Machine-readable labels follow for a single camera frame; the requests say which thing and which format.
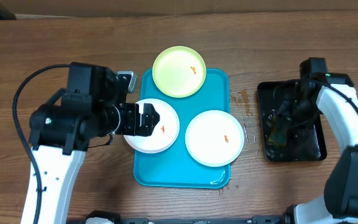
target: orange crumb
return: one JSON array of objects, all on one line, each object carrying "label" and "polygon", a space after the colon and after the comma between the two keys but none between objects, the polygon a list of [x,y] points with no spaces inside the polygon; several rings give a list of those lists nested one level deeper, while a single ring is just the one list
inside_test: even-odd
[{"label": "orange crumb", "polygon": [[196,68],[195,67],[192,67],[192,66],[190,66],[190,68],[192,69],[192,71],[194,72],[194,74],[196,75]]}]

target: light green plate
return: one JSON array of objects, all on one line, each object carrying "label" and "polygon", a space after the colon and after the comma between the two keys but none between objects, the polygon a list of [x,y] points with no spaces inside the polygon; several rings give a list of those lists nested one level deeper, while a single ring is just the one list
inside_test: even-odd
[{"label": "light green plate", "polygon": [[164,50],[153,64],[153,81],[168,96],[186,97],[197,92],[205,81],[206,67],[195,50],[176,46]]}]

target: black plate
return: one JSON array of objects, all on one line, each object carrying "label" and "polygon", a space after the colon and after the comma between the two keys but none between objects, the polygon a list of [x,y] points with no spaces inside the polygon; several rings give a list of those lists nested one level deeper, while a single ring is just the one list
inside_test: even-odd
[{"label": "black plate", "polygon": [[278,147],[269,144],[273,111],[277,111],[282,104],[284,94],[293,93],[293,86],[283,85],[282,88],[276,90],[276,99],[274,99],[273,90],[282,83],[262,82],[259,83],[257,89],[265,158],[274,162],[324,160],[327,157],[327,149],[320,118],[316,120],[313,128],[299,128],[288,133],[286,146]]}]

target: blue tray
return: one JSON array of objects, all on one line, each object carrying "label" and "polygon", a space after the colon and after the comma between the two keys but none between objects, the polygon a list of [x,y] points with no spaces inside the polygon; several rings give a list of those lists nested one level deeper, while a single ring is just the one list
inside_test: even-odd
[{"label": "blue tray", "polygon": [[204,85],[186,98],[172,98],[155,86],[152,69],[142,79],[140,99],[155,98],[167,102],[177,112],[180,131],[177,140],[167,150],[146,154],[135,151],[134,177],[138,183],[157,187],[189,187],[220,189],[230,179],[230,164],[207,167],[196,162],[185,146],[186,128],[198,114],[208,110],[230,112],[229,79],[219,69],[207,68]]}]

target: wood grain surface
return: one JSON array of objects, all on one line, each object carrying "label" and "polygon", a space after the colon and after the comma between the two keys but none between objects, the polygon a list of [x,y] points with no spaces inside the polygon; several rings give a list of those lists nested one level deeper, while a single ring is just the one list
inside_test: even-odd
[{"label": "wood grain surface", "polygon": [[[221,190],[141,186],[132,175],[133,150],[116,136],[111,146],[89,150],[70,218],[94,209],[151,219],[251,217],[281,214],[323,193],[340,156],[327,121],[323,118],[325,161],[267,162],[255,91],[260,82],[298,78],[298,66],[308,57],[325,57],[329,70],[348,73],[358,91],[358,11],[0,21],[0,223],[20,222],[29,181],[30,161],[11,112],[23,79],[72,61],[133,70],[141,77],[174,45],[197,50],[207,67],[224,70],[230,79],[231,111],[239,121],[244,118],[247,131],[230,182]],[[30,114],[66,86],[67,75],[65,68],[48,71],[25,87],[18,112],[26,136]],[[139,99],[139,88],[129,102]]]}]

